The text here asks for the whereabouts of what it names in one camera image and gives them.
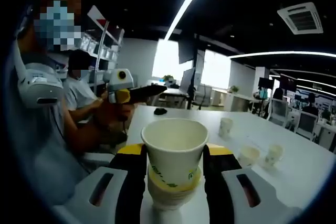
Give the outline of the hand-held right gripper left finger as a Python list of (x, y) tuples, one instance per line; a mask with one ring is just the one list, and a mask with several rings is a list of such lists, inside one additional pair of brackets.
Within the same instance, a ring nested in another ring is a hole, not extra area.
[(83, 179), (73, 196), (54, 206), (62, 223), (140, 223), (145, 191), (146, 147), (127, 145)]

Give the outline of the person's left hand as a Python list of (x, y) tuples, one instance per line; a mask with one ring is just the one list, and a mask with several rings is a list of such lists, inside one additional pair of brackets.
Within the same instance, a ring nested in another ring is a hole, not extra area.
[(134, 109), (134, 104), (118, 104), (103, 101), (96, 109), (93, 121), (104, 127), (108, 127), (117, 122), (126, 122), (132, 117)]

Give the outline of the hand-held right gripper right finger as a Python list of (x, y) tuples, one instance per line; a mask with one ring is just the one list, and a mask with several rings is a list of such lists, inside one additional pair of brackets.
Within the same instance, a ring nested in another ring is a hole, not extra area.
[(210, 223), (290, 223), (301, 214), (278, 199), (274, 186), (241, 168), (223, 146), (204, 146), (203, 173)]

